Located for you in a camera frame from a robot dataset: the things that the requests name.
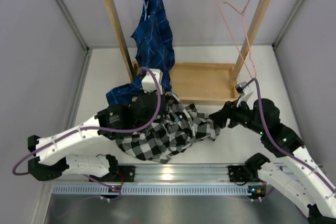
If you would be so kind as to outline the black white checkered shirt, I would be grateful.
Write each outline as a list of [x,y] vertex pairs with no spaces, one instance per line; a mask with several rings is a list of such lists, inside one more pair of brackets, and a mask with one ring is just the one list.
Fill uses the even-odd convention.
[[116,140],[117,147],[142,161],[165,164],[192,144],[216,140],[221,128],[192,103],[184,106],[175,93],[165,94],[167,113],[158,116],[145,132]]

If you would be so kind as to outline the pink wire hanger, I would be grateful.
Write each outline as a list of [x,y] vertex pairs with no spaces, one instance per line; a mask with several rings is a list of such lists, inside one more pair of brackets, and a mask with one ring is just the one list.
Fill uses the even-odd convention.
[[230,2],[226,1],[226,0],[215,0],[216,2],[216,5],[220,11],[220,14],[221,14],[221,17],[225,23],[225,26],[227,28],[227,30],[229,31],[229,34],[231,36],[231,39],[232,41],[234,42],[234,45],[236,47],[236,49],[238,50],[238,43],[234,37],[234,34],[227,22],[227,19],[225,17],[225,14],[224,14],[224,11],[223,9],[221,8],[221,5],[220,5],[220,2],[222,2],[223,4],[227,4],[229,7],[231,7],[236,13],[238,13],[242,19],[242,24],[243,24],[243,29],[244,29],[244,33],[245,33],[245,39],[246,39],[246,42],[247,42],[247,49],[249,50],[248,51],[248,59],[250,60],[251,64],[252,64],[252,67],[253,67],[253,73],[251,72],[251,70],[249,69],[247,63],[246,63],[246,57],[243,56],[243,53],[242,53],[242,49],[239,51],[239,58],[240,60],[242,60],[249,76],[251,77],[251,79],[255,79],[257,77],[257,70],[256,70],[256,66],[255,66],[255,63],[253,61],[253,59],[251,58],[251,45],[250,45],[250,41],[249,41],[249,37],[248,37],[248,31],[247,31],[247,28],[246,28],[246,22],[245,22],[245,12],[246,12],[246,9],[247,7],[249,6],[249,3],[250,3],[251,0],[248,0],[245,7],[242,9],[242,10],[238,10],[234,5],[232,5]]

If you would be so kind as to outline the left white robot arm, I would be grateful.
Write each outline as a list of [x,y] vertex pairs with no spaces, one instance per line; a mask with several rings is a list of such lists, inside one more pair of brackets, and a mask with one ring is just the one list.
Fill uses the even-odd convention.
[[44,182],[63,175],[89,175],[100,182],[111,182],[120,174],[117,159],[110,155],[83,156],[76,151],[97,145],[103,139],[116,141],[128,137],[134,129],[145,130],[153,115],[162,116],[165,96],[156,92],[142,93],[130,104],[113,104],[87,121],[50,137],[32,135],[28,150],[28,173]]

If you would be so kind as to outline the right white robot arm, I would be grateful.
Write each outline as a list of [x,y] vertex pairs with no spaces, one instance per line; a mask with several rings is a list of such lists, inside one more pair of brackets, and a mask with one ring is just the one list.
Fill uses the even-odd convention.
[[280,111],[269,99],[228,101],[209,117],[220,128],[241,125],[260,135],[262,145],[283,163],[288,176],[265,155],[256,153],[244,163],[249,180],[260,180],[282,193],[304,214],[309,223],[335,223],[335,186],[314,162],[301,138],[280,121]]

